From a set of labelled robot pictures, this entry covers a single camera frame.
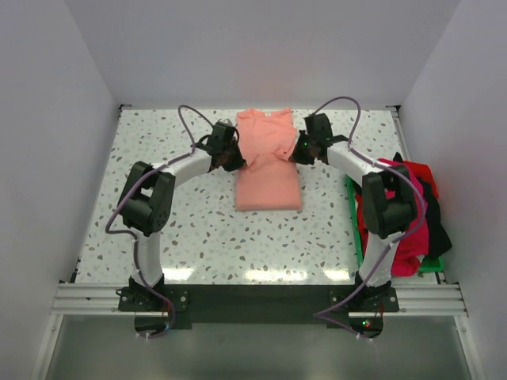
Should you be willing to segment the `salmon pink t shirt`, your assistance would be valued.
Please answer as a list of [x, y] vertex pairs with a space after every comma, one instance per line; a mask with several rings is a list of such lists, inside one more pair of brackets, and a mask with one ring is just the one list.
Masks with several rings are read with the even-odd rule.
[[269, 114], [247, 109], [237, 114], [239, 149], [246, 167], [238, 171], [239, 211], [299, 210], [302, 197], [296, 163], [290, 161], [298, 131], [292, 110]]

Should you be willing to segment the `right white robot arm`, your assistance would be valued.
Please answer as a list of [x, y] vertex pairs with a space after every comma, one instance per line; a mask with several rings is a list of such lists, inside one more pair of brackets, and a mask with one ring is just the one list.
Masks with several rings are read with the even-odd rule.
[[416, 231], [410, 227], [412, 222], [418, 222], [417, 228], [424, 223], [424, 200], [404, 165], [388, 165], [361, 153], [353, 147], [351, 136], [332, 132], [326, 114], [311, 114], [304, 122], [291, 160], [301, 165], [319, 160], [360, 186], [368, 241], [351, 296], [358, 309], [372, 310], [381, 301], [379, 290], [390, 286], [399, 243]]

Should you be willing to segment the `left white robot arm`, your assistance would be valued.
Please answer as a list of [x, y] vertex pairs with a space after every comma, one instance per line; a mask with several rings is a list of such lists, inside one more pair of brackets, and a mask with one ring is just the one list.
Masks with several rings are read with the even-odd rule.
[[166, 296], [160, 264], [160, 233], [169, 221], [173, 194], [177, 187], [194, 177], [222, 168], [233, 172], [246, 166], [239, 148], [238, 129], [224, 122], [212, 126], [209, 135], [191, 141], [191, 150], [167, 163], [136, 162], [125, 182], [114, 219], [120, 216], [122, 230], [107, 234], [128, 234], [133, 239], [133, 273], [129, 285], [137, 284], [136, 301], [145, 310], [156, 310]]

